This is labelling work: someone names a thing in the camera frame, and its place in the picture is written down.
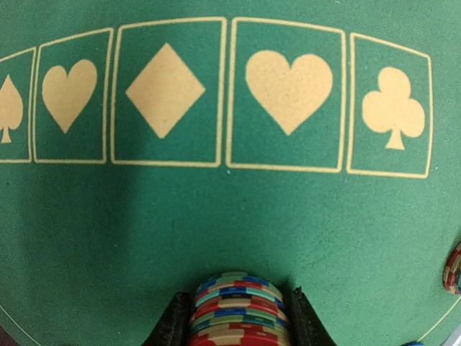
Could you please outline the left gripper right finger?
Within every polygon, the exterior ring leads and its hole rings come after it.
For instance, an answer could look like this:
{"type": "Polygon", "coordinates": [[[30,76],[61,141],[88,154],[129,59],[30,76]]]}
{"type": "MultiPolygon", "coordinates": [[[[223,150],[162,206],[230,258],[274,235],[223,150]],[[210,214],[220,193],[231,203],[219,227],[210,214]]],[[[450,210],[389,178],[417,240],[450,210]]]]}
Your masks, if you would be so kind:
{"type": "Polygon", "coordinates": [[[292,345],[336,346],[301,287],[286,295],[292,345]]]}

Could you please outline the poker chip stack front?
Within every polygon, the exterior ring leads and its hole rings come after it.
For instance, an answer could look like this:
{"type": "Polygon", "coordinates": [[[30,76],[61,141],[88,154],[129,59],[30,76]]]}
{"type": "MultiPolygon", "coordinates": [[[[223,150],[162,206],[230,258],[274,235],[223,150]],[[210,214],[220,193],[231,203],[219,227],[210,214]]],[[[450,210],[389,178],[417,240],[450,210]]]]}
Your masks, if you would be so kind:
{"type": "Polygon", "coordinates": [[[460,295],[460,248],[458,244],[450,253],[442,275],[445,290],[456,296],[460,295]]]}

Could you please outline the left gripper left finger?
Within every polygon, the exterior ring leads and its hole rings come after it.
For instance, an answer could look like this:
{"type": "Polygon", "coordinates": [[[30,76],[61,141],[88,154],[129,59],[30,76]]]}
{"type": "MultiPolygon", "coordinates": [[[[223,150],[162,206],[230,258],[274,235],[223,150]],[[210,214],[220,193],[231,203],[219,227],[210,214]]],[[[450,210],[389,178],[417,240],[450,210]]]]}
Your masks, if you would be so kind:
{"type": "Polygon", "coordinates": [[[187,345],[190,317],[190,292],[176,292],[142,346],[187,345]]]}

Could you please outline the poker chip stack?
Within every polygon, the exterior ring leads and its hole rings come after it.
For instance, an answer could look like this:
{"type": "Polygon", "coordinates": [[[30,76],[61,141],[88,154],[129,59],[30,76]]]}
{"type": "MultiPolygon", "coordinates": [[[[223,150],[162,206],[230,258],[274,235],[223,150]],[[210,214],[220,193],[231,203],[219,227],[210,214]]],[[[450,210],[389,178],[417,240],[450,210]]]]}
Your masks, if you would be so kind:
{"type": "Polygon", "coordinates": [[[188,345],[291,345],[281,291],[247,272],[224,272],[195,291],[188,345]]]}
{"type": "Polygon", "coordinates": [[[442,275],[445,290],[456,296],[460,295],[460,248],[458,244],[450,253],[442,275]]]}

